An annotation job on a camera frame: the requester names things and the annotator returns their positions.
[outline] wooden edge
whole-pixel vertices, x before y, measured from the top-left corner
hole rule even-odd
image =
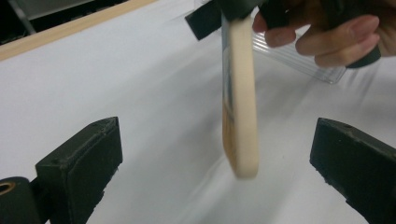
[[[130,0],[114,7],[109,7],[102,11],[95,12],[75,21],[70,21],[39,32],[35,35],[29,35],[25,38],[10,42],[0,46],[0,62],[68,35],[72,35],[103,21],[108,21],[124,13],[136,10],[155,1],[157,0]]]
[[[231,71],[236,170],[238,178],[254,178],[259,171],[257,108],[251,18],[230,23]]]

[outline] finger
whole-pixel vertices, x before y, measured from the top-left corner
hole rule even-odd
[[[253,31],[256,33],[262,33],[268,29],[267,23],[265,22],[265,19],[262,17],[262,14],[260,14],[260,12],[258,12],[254,17],[252,28]]]
[[[302,55],[320,55],[344,49],[373,34],[378,25],[378,17],[371,15],[358,17],[326,32],[313,25],[297,41],[296,49]]]
[[[277,48],[292,43],[296,39],[296,33],[292,28],[283,27],[265,32],[264,37],[269,47]]]
[[[381,56],[396,56],[396,13],[390,7],[371,7],[370,12],[378,15],[379,28],[375,31],[381,36],[378,43]]]
[[[338,50],[315,57],[315,63],[320,67],[345,66],[356,62],[367,55],[378,43],[379,35],[371,34],[361,42]]]

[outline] white table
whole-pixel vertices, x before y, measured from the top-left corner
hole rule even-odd
[[[396,147],[395,59],[329,85],[255,53],[261,151],[236,180],[221,145],[220,36],[161,0],[0,62],[0,178],[91,122],[120,118],[124,162],[89,223],[366,223],[309,164],[319,117]]]

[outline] black clamp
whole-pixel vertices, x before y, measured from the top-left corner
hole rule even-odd
[[[0,180],[0,223],[86,223],[121,163],[118,119],[96,121],[42,159],[31,183]]]
[[[311,164],[370,224],[396,223],[396,149],[345,123],[318,119]]]

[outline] hand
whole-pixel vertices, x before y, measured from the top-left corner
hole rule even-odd
[[[293,42],[295,30],[309,29],[296,42],[297,51],[315,56],[321,67],[345,66],[356,62],[378,44],[382,56],[396,56],[396,1],[367,0],[368,15],[363,15],[328,30],[327,19],[319,0],[282,0],[290,24],[267,31],[265,20],[258,13],[253,30],[265,32],[270,47]]]

